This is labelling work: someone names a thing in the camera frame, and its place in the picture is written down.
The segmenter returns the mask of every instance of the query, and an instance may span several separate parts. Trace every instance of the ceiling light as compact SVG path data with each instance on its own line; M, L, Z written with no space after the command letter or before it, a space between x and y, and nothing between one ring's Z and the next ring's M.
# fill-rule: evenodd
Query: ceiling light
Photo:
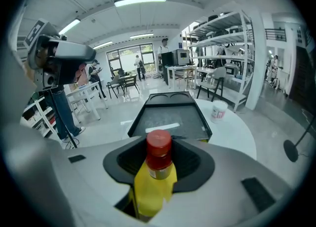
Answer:
M59 35L62 35L64 33L66 33L68 30L70 30L72 27L76 26L78 23L80 23L80 20L79 19L75 19L69 25L67 25L65 28L63 28L61 30L61 32L59 33Z
M109 42L106 42L106 43L103 43L103 44L100 44L100 45L97 45L96 47L94 47L93 49L97 49L97 48L100 48L100 47L103 47L103 46L106 46L108 44L112 44L113 42L112 41L109 41Z
M142 3L142 2L161 2L161 1L166 1L166 0L117 0L114 2L114 5L116 7L121 7L133 3Z
M149 34L140 34L136 36L130 36L130 38L141 38L141 37L147 37L147 36L152 36L154 33L149 33Z

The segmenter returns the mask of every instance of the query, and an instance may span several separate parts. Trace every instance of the paper cup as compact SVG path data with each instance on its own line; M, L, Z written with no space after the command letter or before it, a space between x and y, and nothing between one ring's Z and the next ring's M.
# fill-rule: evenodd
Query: paper cup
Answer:
M228 104L223 101L214 101L213 102L213 111L211 114L211 121L213 123L218 123L223 120Z

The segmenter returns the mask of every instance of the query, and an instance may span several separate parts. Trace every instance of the tray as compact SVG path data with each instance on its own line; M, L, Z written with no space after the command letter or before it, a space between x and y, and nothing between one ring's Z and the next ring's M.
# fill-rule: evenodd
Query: tray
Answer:
M177 138L209 140L212 136L202 112L187 91L151 94L128 135L146 136L155 129L167 130Z

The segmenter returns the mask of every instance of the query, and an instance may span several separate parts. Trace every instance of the microwave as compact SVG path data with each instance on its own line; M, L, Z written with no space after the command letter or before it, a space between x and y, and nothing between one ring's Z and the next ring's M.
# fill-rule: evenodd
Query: microwave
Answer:
M172 51L173 65L185 66L190 63L189 50L177 49Z

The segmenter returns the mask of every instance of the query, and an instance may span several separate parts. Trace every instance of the window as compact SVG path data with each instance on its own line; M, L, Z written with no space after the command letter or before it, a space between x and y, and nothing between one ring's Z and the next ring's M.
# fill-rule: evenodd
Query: window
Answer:
M152 44L131 46L107 53L110 67L116 75L118 69L123 69L126 73L136 73L136 66L134 65L136 55L143 61L146 72L153 72L156 70L154 62L154 52Z

